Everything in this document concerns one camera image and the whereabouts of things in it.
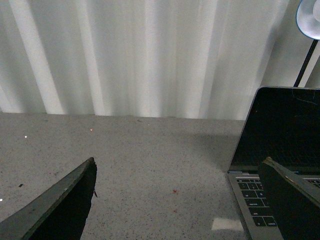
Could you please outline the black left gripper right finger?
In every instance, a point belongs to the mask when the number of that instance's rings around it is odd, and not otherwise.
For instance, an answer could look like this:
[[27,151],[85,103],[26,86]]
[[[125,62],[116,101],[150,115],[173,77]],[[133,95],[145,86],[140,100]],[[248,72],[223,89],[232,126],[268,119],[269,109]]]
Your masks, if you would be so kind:
[[267,157],[258,175],[285,240],[320,238],[320,188]]

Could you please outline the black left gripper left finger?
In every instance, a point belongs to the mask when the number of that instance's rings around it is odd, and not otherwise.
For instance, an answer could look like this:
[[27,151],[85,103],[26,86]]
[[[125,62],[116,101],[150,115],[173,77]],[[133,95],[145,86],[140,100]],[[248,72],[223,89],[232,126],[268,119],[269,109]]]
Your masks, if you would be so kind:
[[2,240],[79,240],[97,179],[90,157],[28,205],[0,223]]

